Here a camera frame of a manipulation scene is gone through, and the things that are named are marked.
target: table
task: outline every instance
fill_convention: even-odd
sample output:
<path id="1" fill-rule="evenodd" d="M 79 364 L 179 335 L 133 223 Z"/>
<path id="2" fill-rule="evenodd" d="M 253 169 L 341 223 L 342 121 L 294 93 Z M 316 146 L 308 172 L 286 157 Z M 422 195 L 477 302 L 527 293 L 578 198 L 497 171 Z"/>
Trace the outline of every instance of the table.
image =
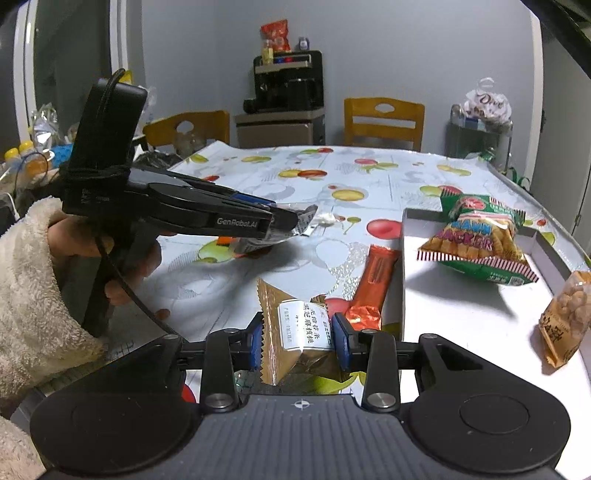
<path id="1" fill-rule="evenodd" d="M 296 298 L 326 294 L 328 302 L 346 305 L 370 244 L 399 248 L 403 210 L 440 210 L 443 186 L 489 194 L 525 210 L 526 224 L 546 236 L 571 270 L 588 270 L 591 263 L 538 202 L 478 158 L 349 147 L 239 150 L 216 142 L 173 170 L 277 203 L 315 203 L 319 212 L 343 220 L 317 228 L 309 238 L 277 245 L 257 259 L 233 259 L 213 237 L 161 238 L 163 262 L 138 294 L 153 310 L 169 309 L 168 323 L 190 341 L 224 327 L 245 327 L 259 310 L 257 277 Z M 395 276 L 401 270 L 398 266 Z M 400 303 L 389 296 L 385 323 L 399 321 Z M 158 336 L 134 306 L 119 309 L 111 325 L 112 356 Z M 187 379 L 198 395 L 200 372 Z"/>

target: blue object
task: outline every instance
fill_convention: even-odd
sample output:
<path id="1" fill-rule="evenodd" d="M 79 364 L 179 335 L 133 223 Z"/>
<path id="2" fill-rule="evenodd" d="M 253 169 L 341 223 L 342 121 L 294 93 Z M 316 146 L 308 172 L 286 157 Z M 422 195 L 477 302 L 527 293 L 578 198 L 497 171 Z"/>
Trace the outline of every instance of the blue object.
<path id="1" fill-rule="evenodd" d="M 250 365 L 254 370 L 259 370 L 262 359 L 262 323 L 256 327 L 252 334 L 252 347 L 250 354 Z"/>
<path id="2" fill-rule="evenodd" d="M 339 322 L 339 319 L 336 315 L 333 315 L 332 321 L 330 322 L 332 325 L 333 331 L 333 342 L 335 344 L 335 352 L 336 358 L 339 361 L 340 369 L 343 372 L 350 371 L 350 350 L 349 350 L 349 342 L 347 340 L 347 334 L 343 330 L 342 325 Z"/>
<path id="3" fill-rule="evenodd" d="M 260 197 L 255 197 L 253 195 L 247 195 L 246 193 L 235 193 L 232 195 L 232 198 L 235 200 L 242 200 L 243 202 L 248 203 L 259 203 L 261 205 L 276 205 L 273 200 L 267 200 Z"/>
<path id="4" fill-rule="evenodd" d="M 73 143 L 69 145 L 56 145 L 55 147 L 52 147 L 51 151 L 53 152 L 55 157 L 53 157 L 53 160 L 51 161 L 51 167 L 59 167 L 65 161 L 70 160 L 70 156 L 72 155 L 72 148 L 74 148 Z"/>

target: wooden chair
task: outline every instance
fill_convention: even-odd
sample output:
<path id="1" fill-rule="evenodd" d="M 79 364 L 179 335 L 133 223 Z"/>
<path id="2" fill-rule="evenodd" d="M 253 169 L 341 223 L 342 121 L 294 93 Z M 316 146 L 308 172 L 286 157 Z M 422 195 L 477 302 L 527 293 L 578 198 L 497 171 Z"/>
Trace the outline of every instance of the wooden chair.
<path id="1" fill-rule="evenodd" d="M 390 112 L 381 112 L 376 107 L 389 105 Z M 353 123 L 354 116 L 387 118 L 414 121 L 414 128 Z M 345 145 L 358 145 L 354 137 L 386 138 L 406 140 L 413 143 L 413 150 L 421 151 L 425 106 L 420 103 L 404 102 L 393 98 L 346 98 L 345 99 Z"/>
<path id="2" fill-rule="evenodd" d="M 183 122 L 193 124 L 193 129 L 187 135 L 194 134 L 204 140 L 230 143 L 230 114 L 224 110 L 179 113 L 146 125 L 142 132 L 153 147 L 170 145 L 177 136 L 178 126 Z"/>

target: metal cart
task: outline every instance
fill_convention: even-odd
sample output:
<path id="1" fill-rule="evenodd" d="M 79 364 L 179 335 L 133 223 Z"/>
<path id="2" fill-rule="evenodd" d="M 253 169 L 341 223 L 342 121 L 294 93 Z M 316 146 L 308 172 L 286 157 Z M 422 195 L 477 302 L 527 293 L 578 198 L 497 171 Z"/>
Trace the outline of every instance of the metal cart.
<path id="1" fill-rule="evenodd" d="M 508 124 L 494 124 L 477 118 L 468 118 L 455 104 L 449 118 L 446 155 L 466 158 L 479 154 L 490 161 L 503 174 L 509 168 L 513 120 Z"/>

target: screw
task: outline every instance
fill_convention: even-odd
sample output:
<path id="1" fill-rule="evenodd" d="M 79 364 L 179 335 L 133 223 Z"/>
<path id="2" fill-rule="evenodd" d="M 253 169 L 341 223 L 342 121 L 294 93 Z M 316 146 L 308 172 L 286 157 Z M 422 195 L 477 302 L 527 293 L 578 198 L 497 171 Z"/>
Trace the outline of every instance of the screw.
<path id="1" fill-rule="evenodd" d="M 227 393 L 212 393 L 205 398 L 205 405 L 215 410 L 221 410 L 232 405 L 232 397 Z"/>
<path id="2" fill-rule="evenodd" d="M 377 392 L 368 397 L 368 403 L 376 408 L 392 408 L 396 405 L 396 398 L 389 393 Z"/>

